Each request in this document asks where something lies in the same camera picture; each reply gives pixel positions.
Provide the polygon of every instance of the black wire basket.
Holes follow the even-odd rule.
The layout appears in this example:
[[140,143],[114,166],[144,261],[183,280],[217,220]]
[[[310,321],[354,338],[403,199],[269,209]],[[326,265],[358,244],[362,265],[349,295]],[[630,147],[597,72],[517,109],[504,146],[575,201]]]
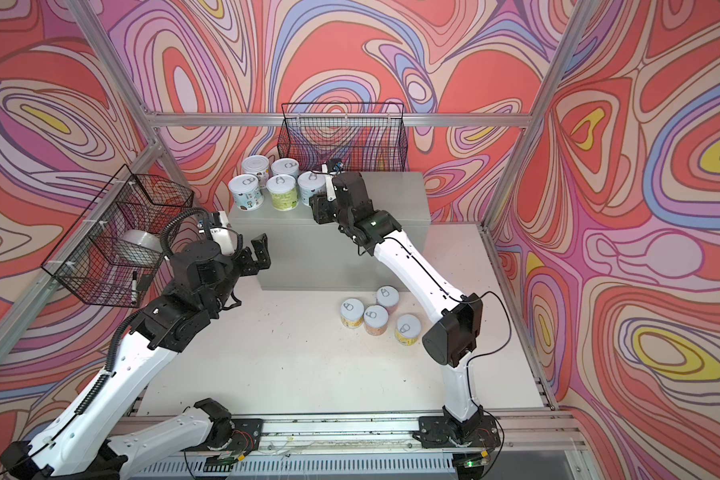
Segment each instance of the black wire basket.
[[404,171],[408,134],[399,102],[295,102],[282,104],[280,158],[301,171],[341,158],[344,170]]
[[[163,261],[155,240],[174,216],[192,206],[194,198],[192,190],[166,178],[132,174],[128,170],[125,180],[115,180],[119,173],[120,170],[97,198],[116,182],[123,183],[120,192],[98,219],[82,220],[92,221],[94,225],[72,253],[62,261],[50,260],[97,198],[62,236],[42,265],[43,270],[88,305],[138,307],[141,304]],[[171,243],[177,232],[171,233]],[[147,236],[152,245],[146,247],[128,241],[133,240],[129,235]]]

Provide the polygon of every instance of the psychedelic patterned wall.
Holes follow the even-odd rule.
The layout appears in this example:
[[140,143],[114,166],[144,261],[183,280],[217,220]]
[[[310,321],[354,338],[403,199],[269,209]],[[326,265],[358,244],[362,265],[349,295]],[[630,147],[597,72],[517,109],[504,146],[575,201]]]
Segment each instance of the psychedelic patterned wall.
[[720,2],[601,5],[490,225],[605,478],[720,478]]
[[[118,2],[99,8],[148,109],[278,112],[287,101],[398,100],[407,111],[528,112],[568,2]],[[245,154],[276,157],[277,128],[169,128],[205,206]],[[414,128],[409,167],[432,218],[476,221],[518,130]]]
[[[0,318],[144,141],[61,2],[0,3]],[[57,292],[0,367],[0,452],[100,368],[125,311]]]

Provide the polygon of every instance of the black mounting plate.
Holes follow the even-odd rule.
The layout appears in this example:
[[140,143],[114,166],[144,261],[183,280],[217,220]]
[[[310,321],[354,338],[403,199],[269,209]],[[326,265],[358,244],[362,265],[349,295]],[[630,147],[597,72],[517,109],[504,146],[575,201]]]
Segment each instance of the black mounting plate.
[[496,421],[493,417],[482,415],[476,429],[466,438],[461,439],[458,445],[451,442],[453,429],[446,423],[444,416],[431,416],[418,418],[418,430],[422,447],[482,447],[487,450],[498,448],[501,445]]
[[[234,430],[237,430],[237,432],[234,432],[232,434],[232,439],[230,441],[230,444],[225,447],[223,450],[219,450],[219,454],[225,453],[225,452],[232,452],[232,453],[243,453],[248,452],[249,450],[251,452],[254,452],[255,450],[259,449],[259,441],[262,437],[262,425],[264,423],[264,420],[260,418],[234,418],[232,417],[230,419],[232,424],[235,426]],[[243,435],[238,432],[245,432],[248,435]],[[253,447],[250,446],[250,440],[253,440]],[[205,447],[191,447],[186,448],[186,452],[208,452],[208,448]]]

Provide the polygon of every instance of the box top surface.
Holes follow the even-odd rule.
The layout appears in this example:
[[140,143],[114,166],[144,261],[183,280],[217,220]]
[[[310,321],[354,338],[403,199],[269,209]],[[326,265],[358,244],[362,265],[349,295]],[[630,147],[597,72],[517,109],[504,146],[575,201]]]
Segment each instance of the box top surface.
[[[362,172],[368,196],[377,210],[386,210],[401,225],[429,225],[431,217],[424,190],[424,177],[420,172]],[[301,203],[287,212],[275,210],[269,194],[264,193],[264,205],[253,211],[233,207],[229,212],[235,224],[311,224],[312,210]]]

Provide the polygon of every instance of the robotic arm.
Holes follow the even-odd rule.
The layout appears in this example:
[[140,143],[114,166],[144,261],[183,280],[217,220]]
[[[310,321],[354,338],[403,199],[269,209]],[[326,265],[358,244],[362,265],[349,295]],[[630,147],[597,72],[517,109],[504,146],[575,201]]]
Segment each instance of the robotic arm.
[[[200,232],[206,238],[174,254],[169,233],[193,214],[204,217]],[[238,279],[270,265],[266,235],[251,241],[254,260],[242,236],[230,235],[223,212],[189,209],[168,223],[160,239],[174,280],[117,327],[104,368],[69,407],[30,441],[13,442],[3,452],[0,462],[19,480],[117,480],[184,448],[215,450],[230,442],[231,415],[211,398],[140,432],[107,438],[147,383],[219,312],[241,304],[233,293]],[[226,306],[229,298],[234,303]]]
[[445,383],[444,420],[448,439],[463,445],[480,426],[482,409],[470,395],[467,362],[477,348],[483,303],[447,282],[416,250],[402,226],[384,210],[375,210],[358,172],[341,172],[340,161],[323,166],[326,193],[310,199],[319,224],[338,229],[400,278],[424,307],[432,328],[422,337],[430,357],[441,365]]

